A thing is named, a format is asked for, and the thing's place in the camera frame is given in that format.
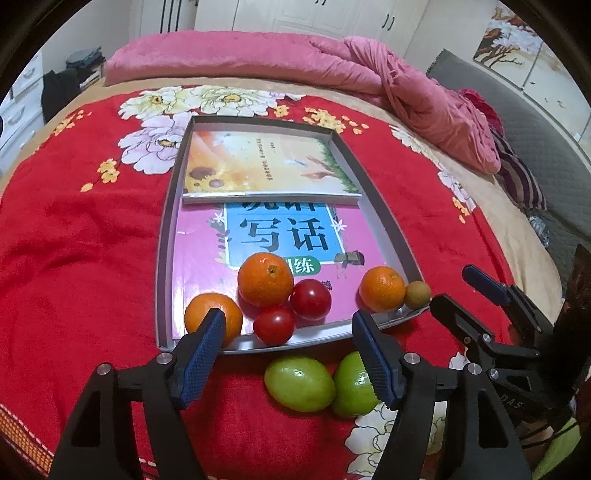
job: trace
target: wall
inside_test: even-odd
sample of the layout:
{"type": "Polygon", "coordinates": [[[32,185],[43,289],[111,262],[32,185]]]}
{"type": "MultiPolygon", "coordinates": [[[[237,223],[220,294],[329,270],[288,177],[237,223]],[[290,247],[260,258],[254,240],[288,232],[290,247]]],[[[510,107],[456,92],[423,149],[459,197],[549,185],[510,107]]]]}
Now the wall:
{"type": "Polygon", "coordinates": [[[132,0],[92,0],[43,45],[43,70],[60,72],[75,51],[102,47],[109,58],[129,42],[132,0]]]}
{"type": "Polygon", "coordinates": [[[444,48],[472,61],[495,7],[496,0],[431,0],[404,59],[422,72],[444,48]]]}

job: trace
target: white flower print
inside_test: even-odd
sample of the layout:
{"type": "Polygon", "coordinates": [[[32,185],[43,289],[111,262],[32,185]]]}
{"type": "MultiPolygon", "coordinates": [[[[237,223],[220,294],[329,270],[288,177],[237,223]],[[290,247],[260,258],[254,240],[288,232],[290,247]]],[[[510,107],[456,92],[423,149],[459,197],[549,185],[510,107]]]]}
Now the white flower print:
{"type": "MultiPolygon", "coordinates": [[[[427,455],[437,453],[443,442],[446,402],[436,402],[427,446],[427,455]]],[[[386,447],[398,411],[391,411],[384,403],[378,404],[367,415],[357,417],[357,425],[345,440],[345,446],[357,455],[347,469],[362,477],[371,478],[386,447]]]]}
{"type": "Polygon", "coordinates": [[[133,97],[121,105],[119,114],[127,120],[136,116],[140,120],[147,120],[164,113],[188,112],[199,105],[191,89],[182,87],[163,87],[158,90],[145,90],[138,97],[133,97]]]}
{"type": "Polygon", "coordinates": [[[464,190],[464,187],[462,187],[460,182],[458,182],[447,169],[444,168],[437,173],[437,175],[439,176],[441,183],[449,188],[460,202],[465,203],[470,212],[476,208],[476,203],[474,203],[472,197],[468,195],[468,192],[464,190]]]}
{"type": "Polygon", "coordinates": [[[142,130],[119,140],[119,147],[125,149],[121,162],[133,164],[134,169],[147,175],[168,172],[176,161],[185,129],[193,115],[197,114],[184,112],[172,118],[159,115],[145,120],[142,130]]]}
{"type": "Polygon", "coordinates": [[[191,90],[191,95],[198,98],[198,107],[202,113],[231,116],[267,116],[267,108],[277,107],[277,100],[286,96],[300,100],[303,95],[266,92],[237,87],[201,85],[191,90]]]}
{"type": "Polygon", "coordinates": [[[330,219],[330,224],[337,233],[339,233],[340,231],[345,231],[345,229],[347,228],[346,225],[343,225],[343,219],[340,219],[338,222],[335,222],[334,219],[330,219]]]}
{"type": "Polygon", "coordinates": [[[449,188],[457,199],[466,204],[468,211],[472,212],[476,208],[476,203],[472,200],[472,197],[462,187],[459,181],[457,181],[448,169],[437,158],[434,148],[425,143],[421,138],[411,132],[398,127],[396,125],[390,125],[390,131],[395,138],[398,138],[405,147],[410,148],[415,153],[420,153],[423,157],[428,158],[433,164],[439,169],[437,175],[439,180],[447,188],[449,188]]]}
{"type": "Polygon", "coordinates": [[[408,132],[396,125],[390,125],[390,131],[392,132],[392,136],[394,138],[398,138],[405,147],[408,147],[413,152],[420,153],[423,157],[428,158],[440,170],[443,168],[443,165],[441,165],[441,163],[437,159],[434,150],[423,140],[421,140],[421,138],[418,135],[408,132]]]}
{"type": "Polygon", "coordinates": [[[464,366],[469,364],[470,361],[467,359],[466,355],[458,352],[455,356],[449,359],[449,368],[453,368],[454,370],[463,370],[464,366]]]}

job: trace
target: tree painting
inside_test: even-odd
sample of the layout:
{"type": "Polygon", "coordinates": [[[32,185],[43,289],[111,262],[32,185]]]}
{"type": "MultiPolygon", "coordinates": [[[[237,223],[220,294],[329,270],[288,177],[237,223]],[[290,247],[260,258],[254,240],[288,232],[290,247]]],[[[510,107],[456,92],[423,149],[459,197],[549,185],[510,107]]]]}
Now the tree painting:
{"type": "Polygon", "coordinates": [[[499,63],[523,65],[523,54],[536,55],[542,39],[520,17],[499,2],[474,60],[493,68],[499,63]]]}

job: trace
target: blue gripper pad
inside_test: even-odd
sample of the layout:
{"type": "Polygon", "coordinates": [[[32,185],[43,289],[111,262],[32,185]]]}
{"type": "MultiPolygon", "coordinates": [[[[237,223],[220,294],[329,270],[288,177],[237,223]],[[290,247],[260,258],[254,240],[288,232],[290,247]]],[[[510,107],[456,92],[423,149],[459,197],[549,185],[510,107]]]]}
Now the blue gripper pad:
{"type": "Polygon", "coordinates": [[[225,334],[226,316],[219,309],[210,309],[197,331],[179,341],[170,391],[180,410],[201,396],[225,334]]]}

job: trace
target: pink comforter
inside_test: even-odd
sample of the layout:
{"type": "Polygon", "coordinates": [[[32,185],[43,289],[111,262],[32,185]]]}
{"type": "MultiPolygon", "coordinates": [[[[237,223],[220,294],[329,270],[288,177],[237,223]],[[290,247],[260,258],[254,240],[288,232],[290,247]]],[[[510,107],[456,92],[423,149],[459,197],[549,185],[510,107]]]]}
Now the pink comforter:
{"type": "Polygon", "coordinates": [[[433,145],[481,172],[496,173],[501,166],[481,112],[369,38],[181,31],[135,40],[106,65],[107,85],[196,76],[255,77],[342,90],[393,111],[433,145]]]}

